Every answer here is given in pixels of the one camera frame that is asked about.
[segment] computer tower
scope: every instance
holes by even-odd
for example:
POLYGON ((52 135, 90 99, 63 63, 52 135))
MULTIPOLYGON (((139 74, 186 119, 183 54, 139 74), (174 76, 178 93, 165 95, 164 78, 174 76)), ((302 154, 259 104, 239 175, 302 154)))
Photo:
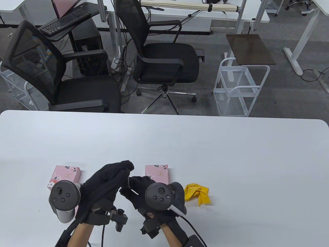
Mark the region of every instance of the computer tower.
MULTIPOLYGON (((92 18, 74 28, 72 30, 72 36, 78 52, 103 49, 101 35, 92 18)), ((101 62, 96 57, 78 59, 80 73, 85 76, 97 75, 101 62)), ((104 65, 104 68, 99 73, 100 75, 109 74, 107 66, 107 64, 104 65)))

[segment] black glove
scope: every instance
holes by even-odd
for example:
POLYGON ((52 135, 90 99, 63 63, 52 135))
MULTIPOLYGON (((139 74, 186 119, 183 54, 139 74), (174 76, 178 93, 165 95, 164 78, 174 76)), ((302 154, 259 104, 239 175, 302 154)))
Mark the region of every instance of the black glove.
POLYGON ((120 194, 131 201, 134 208, 137 209, 146 219, 152 218, 153 215, 160 224, 168 223, 169 221, 174 220, 178 215, 171 210, 157 211, 152 209, 145 200, 145 192, 153 183, 155 183, 155 181, 148 176, 130 177, 129 184, 125 184, 120 189, 120 194))
POLYGON ((113 206, 119 188, 127 183, 134 165, 126 160, 107 164, 89 178, 80 188, 81 199, 76 219, 86 222, 91 210, 95 214, 105 215, 113 206))

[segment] chair armrest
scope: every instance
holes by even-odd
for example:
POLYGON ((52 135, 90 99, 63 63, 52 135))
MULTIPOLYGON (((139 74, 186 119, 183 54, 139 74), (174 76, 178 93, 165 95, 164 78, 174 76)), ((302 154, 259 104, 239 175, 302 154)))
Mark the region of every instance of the chair armrest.
POLYGON ((180 20, 169 20, 169 21, 150 21, 148 23, 149 27, 152 26, 179 26, 174 42, 176 42, 178 35, 182 29, 182 22, 180 20))
POLYGON ((175 83, 178 79, 179 74, 182 72, 184 68, 184 62, 183 60, 179 58, 145 58, 145 57, 140 57, 140 59, 145 62, 145 63, 150 63, 150 64, 177 64, 179 65, 179 68, 176 72, 176 75, 172 81, 172 83, 175 83))
POLYGON ((105 50, 93 50, 93 51, 81 51, 74 53, 66 53, 62 54, 65 62, 69 62, 74 59, 86 58, 86 57, 99 57, 102 60, 102 64, 97 72, 97 75, 102 71, 104 66, 106 65, 107 60, 109 59, 107 52, 105 50))
POLYGON ((109 107, 107 102, 105 102, 102 99, 97 99, 97 100, 81 101, 81 102, 74 102, 67 104, 49 105, 49 111, 70 111, 70 110, 77 110, 81 108, 90 108, 90 107, 98 107, 98 106, 103 106, 104 109, 109 107))

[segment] floor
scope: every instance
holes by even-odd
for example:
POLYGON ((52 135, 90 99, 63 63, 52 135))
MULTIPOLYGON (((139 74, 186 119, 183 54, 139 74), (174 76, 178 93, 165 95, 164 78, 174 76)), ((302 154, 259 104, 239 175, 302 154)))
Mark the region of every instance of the floor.
MULTIPOLYGON (((277 65, 271 66, 271 72, 259 94, 250 117, 269 118, 307 118, 322 119, 329 124, 329 95, 325 93, 318 82, 306 82, 297 76, 290 66, 283 47, 294 48, 302 35, 311 15, 303 17, 300 12, 305 8, 296 4, 289 11, 282 8, 279 15, 270 14, 270 23, 261 24, 257 33, 272 52, 277 65)), ((202 48, 205 52, 205 62, 200 64, 198 80, 190 84, 176 84, 177 91, 197 93, 197 102, 192 103, 189 96, 172 96, 172 99, 184 115, 216 116, 217 110, 212 95, 212 88, 216 79, 218 66, 223 59, 223 53, 228 51, 229 45, 223 33, 224 22, 214 21, 214 34, 210 36, 180 35, 178 42, 191 44, 194 48, 202 48)), ((316 68, 320 71, 329 66, 329 19, 323 18, 310 38, 298 61, 303 69, 316 68)), ((243 33, 248 32, 246 25, 243 33)), ((108 33, 101 33, 102 39, 108 39, 108 33)), ((172 41, 173 35, 149 36, 147 42, 172 41)), ((128 62, 131 61, 136 50, 133 44, 128 47, 128 62)), ((252 70, 253 76, 259 80, 263 71, 252 70)), ((314 80, 315 76, 306 71, 306 80, 314 80)), ((130 78, 128 90, 132 92, 136 82, 130 78)), ((157 96, 156 92, 142 92, 142 96, 133 93, 127 103, 122 105, 125 113, 140 113, 157 96)), ((25 109, 15 101, 8 92, 6 84, 0 79, 0 112, 7 109, 25 109)), ((152 107, 150 114, 175 114, 169 102, 161 99, 152 107)))

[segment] white metal cart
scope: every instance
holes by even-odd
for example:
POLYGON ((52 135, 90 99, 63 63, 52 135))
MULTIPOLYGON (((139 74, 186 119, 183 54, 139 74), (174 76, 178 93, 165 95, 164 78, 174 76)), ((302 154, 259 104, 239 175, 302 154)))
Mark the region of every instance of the white metal cart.
POLYGON ((270 68, 268 65, 223 66, 229 60, 236 59, 226 58, 220 63, 214 86, 217 110, 220 116, 248 117, 266 81, 270 68), (248 67, 266 68, 265 76, 259 86, 255 84, 248 67), (229 72, 234 75, 233 82, 229 80, 229 72), (249 108, 244 100, 246 97, 253 97, 249 108))
POLYGON ((48 100, 39 90, 30 83, 18 76, 11 70, 2 71, 2 62, 0 62, 0 75, 13 93, 14 98, 29 110, 46 111, 48 110, 48 100))

